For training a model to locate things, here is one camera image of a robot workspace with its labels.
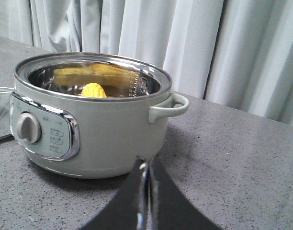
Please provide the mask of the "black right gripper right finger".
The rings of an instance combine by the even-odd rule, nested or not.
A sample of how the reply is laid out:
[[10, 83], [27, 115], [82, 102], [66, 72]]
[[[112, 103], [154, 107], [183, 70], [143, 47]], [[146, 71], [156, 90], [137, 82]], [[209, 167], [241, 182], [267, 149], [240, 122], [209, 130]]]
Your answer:
[[151, 219], [154, 230], [219, 230], [182, 194], [156, 156], [149, 163]]

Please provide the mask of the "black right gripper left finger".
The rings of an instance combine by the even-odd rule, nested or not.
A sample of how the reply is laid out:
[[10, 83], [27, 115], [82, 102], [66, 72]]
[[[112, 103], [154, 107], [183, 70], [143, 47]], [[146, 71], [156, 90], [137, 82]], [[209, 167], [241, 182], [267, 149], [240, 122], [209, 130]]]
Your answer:
[[82, 230], [145, 230], [148, 213], [148, 163], [138, 156], [109, 204]]

